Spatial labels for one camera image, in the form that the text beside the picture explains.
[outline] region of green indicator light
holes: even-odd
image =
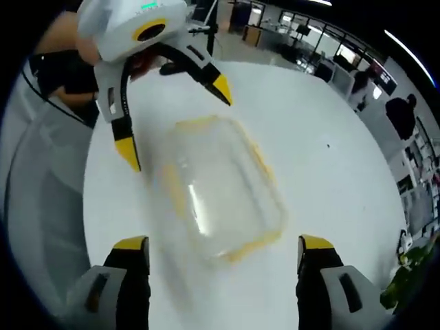
[[[141,9],[147,9],[147,8],[150,8],[150,7],[153,7],[153,6],[157,6],[157,3],[156,2],[148,3],[146,5],[143,5],[141,7]]]

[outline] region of round table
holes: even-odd
[[[141,164],[176,122],[217,114],[238,120],[272,167],[289,214],[282,237],[240,263],[197,278],[173,266],[151,238],[150,329],[295,329],[298,236],[334,244],[342,261],[377,285],[389,280],[404,211],[373,136],[324,81],[251,63],[218,63],[234,104],[224,105],[187,74],[153,70],[128,88]],[[87,160],[84,228],[92,265],[120,239],[151,233],[149,190],[117,153],[98,118]]]

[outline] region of clear plastic container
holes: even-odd
[[[164,198],[205,259],[235,262],[281,235],[285,211],[271,171],[235,121],[180,122],[159,158]]]

